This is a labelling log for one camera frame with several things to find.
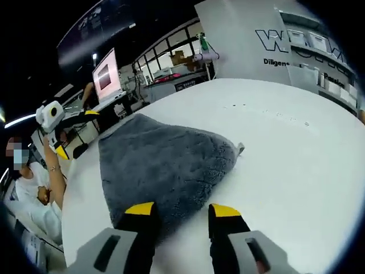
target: cardboard box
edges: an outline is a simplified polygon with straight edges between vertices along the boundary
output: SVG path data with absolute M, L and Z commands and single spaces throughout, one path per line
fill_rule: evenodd
M 186 63 L 186 62 L 184 62 L 185 57 L 184 57 L 184 52 L 182 50 L 175 51 L 175 54 L 170 55 L 170 58 L 171 58 L 171 62 L 174 66 Z

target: gray towel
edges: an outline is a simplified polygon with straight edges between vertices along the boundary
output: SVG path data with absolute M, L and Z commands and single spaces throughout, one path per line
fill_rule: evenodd
M 156 202 L 160 238 L 200 210 L 243 150 L 206 131 L 137 114 L 99 141 L 100 172 L 115 227 L 134 204 Z

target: white tabletop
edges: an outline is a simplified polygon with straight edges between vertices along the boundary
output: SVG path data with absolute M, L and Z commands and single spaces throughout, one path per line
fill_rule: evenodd
M 110 98 L 103 100 L 101 103 L 99 103 L 96 107 L 94 107 L 92 110 L 95 111 L 101 111 L 104 108 L 106 108 L 107 106 L 111 105 L 114 101 L 118 100 L 119 98 L 123 97 L 125 94 L 127 94 L 126 91 L 121 91 L 121 92 L 117 92 L 115 93 L 113 96 L 111 96 Z
M 251 230 L 281 246 L 302 273 L 328 271 L 346 248 L 365 193 L 365 127 L 345 109 L 282 84 L 217 79 L 139 113 L 216 132 L 246 147 L 206 208 L 156 249 L 151 273 L 213 273 L 212 202 L 239 210 Z M 111 227 L 96 142 L 71 166 L 62 222 L 67 265 L 78 248 Z

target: window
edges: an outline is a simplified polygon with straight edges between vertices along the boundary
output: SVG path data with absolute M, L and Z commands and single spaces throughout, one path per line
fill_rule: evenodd
M 152 58 L 155 57 L 155 53 L 153 52 L 153 49 L 151 49 L 150 51 L 148 51 L 146 53 L 146 58 L 147 58 L 147 61 L 150 61 Z
M 196 37 L 197 34 L 203 33 L 203 27 L 201 26 L 200 22 L 197 22 L 191 26 L 188 26 L 188 32 L 191 38 Z
M 194 48 L 194 54 L 199 54 L 201 52 L 199 40 L 193 41 L 192 44 Z
M 151 71 L 152 77 L 155 78 L 153 76 L 153 74 L 160 70 L 159 65 L 157 64 L 157 60 L 148 62 L 148 66 L 149 66 L 149 70 Z
M 173 67 L 169 53 L 165 53 L 162 56 L 160 56 L 159 62 L 160 62 L 161 69 L 165 69 L 167 67 Z
M 186 35 L 186 32 L 184 29 L 178 31 L 177 33 L 171 35 L 168 40 L 169 40 L 169 43 L 170 43 L 170 46 L 174 46 L 176 44 L 179 44 L 181 43 L 182 41 L 185 41 L 187 40 L 188 37 Z
M 146 83 L 148 83 L 147 79 L 151 79 L 151 77 L 149 76 L 149 71 L 148 71 L 148 67 L 146 65 L 146 62 L 144 60 L 144 56 L 142 56 L 139 60 L 139 65 L 141 66 L 141 71 L 143 73 L 143 76 L 144 76 L 144 80 Z
M 160 53 L 163 53 L 164 51 L 167 51 L 167 43 L 166 40 L 163 40 L 161 43 L 159 43 L 156 47 L 156 54 L 159 55 Z
M 174 55 L 176 51 L 178 50 L 182 50 L 184 52 L 184 56 L 185 57 L 188 57 L 188 56 L 191 56 L 193 53 L 192 53 L 192 49 L 190 48 L 190 45 L 189 44 L 185 44 L 181 47 L 178 47 L 177 49 L 174 49 L 172 51 L 172 54 Z

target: screen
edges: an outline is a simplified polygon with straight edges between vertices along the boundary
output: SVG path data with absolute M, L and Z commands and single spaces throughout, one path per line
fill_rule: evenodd
M 92 73 L 99 101 L 121 90 L 115 52 L 112 49 Z

